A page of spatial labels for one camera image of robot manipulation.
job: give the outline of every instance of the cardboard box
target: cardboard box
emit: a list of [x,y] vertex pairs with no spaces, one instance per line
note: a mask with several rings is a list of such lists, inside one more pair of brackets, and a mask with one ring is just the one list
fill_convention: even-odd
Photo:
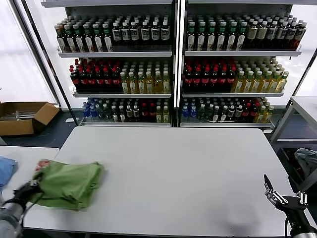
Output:
[[59,109],[47,102],[1,103],[0,117],[16,110],[36,112],[32,119],[0,121],[1,135],[28,135],[41,132],[55,117]]

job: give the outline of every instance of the white shelf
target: white shelf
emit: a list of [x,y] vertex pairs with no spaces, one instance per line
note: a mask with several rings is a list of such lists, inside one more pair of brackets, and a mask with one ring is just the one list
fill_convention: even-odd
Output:
[[170,98],[171,94],[73,93],[75,98]]
[[228,4],[300,4],[317,5],[316,0],[188,0],[188,3],[206,4],[206,3],[228,3]]
[[181,122],[180,127],[229,127],[229,128],[271,128],[271,123],[208,123],[208,122]]
[[87,53],[58,53],[62,58],[103,58],[103,57],[170,57],[172,51],[148,52],[87,52]]
[[44,0],[43,7],[171,4],[171,0]]
[[154,122],[86,122],[83,121],[81,126],[116,126],[116,127],[171,127],[171,123],[154,123]]
[[185,56],[289,56],[301,55],[300,51],[185,51]]
[[260,98],[260,97],[282,97],[284,92],[281,93],[183,93],[184,98]]

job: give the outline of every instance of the blue cloth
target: blue cloth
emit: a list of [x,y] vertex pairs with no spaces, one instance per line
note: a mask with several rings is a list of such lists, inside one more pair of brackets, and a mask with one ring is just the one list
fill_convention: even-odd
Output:
[[0,156],[0,192],[14,174],[16,161]]

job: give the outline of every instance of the green cloth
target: green cloth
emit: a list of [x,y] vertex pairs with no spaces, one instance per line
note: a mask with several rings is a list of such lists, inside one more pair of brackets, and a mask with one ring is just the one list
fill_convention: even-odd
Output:
[[[67,165],[57,161],[41,160],[36,173],[43,172],[40,188],[44,192],[37,204],[47,207],[79,210],[90,205],[99,187],[104,167],[97,162],[86,165]],[[35,202],[42,194],[36,194]]]

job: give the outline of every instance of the white bottle label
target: white bottle label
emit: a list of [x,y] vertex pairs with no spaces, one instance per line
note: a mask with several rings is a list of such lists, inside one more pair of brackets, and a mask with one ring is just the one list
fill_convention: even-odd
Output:
[[139,83],[139,89],[140,89],[140,93],[144,94],[144,83],[142,82]]
[[212,51],[213,42],[214,42],[214,36],[209,36],[208,43],[207,43],[207,50],[208,51]]
[[221,51],[223,42],[224,42],[224,36],[219,36],[218,42],[217,42],[217,50],[218,51]]
[[245,36],[239,36],[236,51],[240,51],[243,46]]
[[262,86],[261,93],[266,93],[269,82],[265,82]]
[[58,38],[57,41],[58,41],[58,44],[59,44],[61,51],[66,52],[66,45],[65,45],[64,40],[62,38]]
[[123,89],[123,93],[129,93],[129,89],[128,89],[128,84],[127,83],[122,83],[122,89]]
[[229,36],[228,45],[227,45],[227,50],[228,50],[228,51],[232,50],[233,43],[234,43],[234,40],[235,40],[235,39],[236,39],[235,36]]
[[93,46],[93,42],[91,41],[91,38],[86,37],[85,40],[86,40],[89,52],[94,52],[94,46]]
[[204,44],[205,37],[199,36],[198,37],[198,43],[197,43],[197,50],[202,51],[203,50],[203,44]]
[[162,122],[162,117],[161,117],[161,115],[157,115],[157,122],[158,122],[158,123]]
[[254,82],[252,89],[251,89],[251,93],[256,93],[259,87],[259,82]]
[[112,115],[112,117],[113,117],[113,121],[114,122],[118,122],[118,116],[117,115]]
[[195,41],[195,36],[188,37],[188,51],[194,50],[194,41]]
[[164,123],[168,123],[168,115],[163,115]]
[[249,90],[250,90],[250,86],[251,86],[251,82],[247,82],[247,83],[246,83],[246,86],[244,87],[243,92],[244,92],[244,93],[248,93]]
[[237,82],[236,89],[234,90],[235,93],[240,93],[241,91],[242,82]]
[[108,52],[112,52],[112,43],[110,37],[105,37]]
[[98,52],[102,52],[103,51],[103,44],[101,43],[101,38],[95,37],[95,41],[96,41]]
[[123,114],[120,115],[121,122],[125,122],[125,116]]
[[67,42],[69,44],[70,50],[72,52],[76,52],[76,47],[73,38],[67,38]]

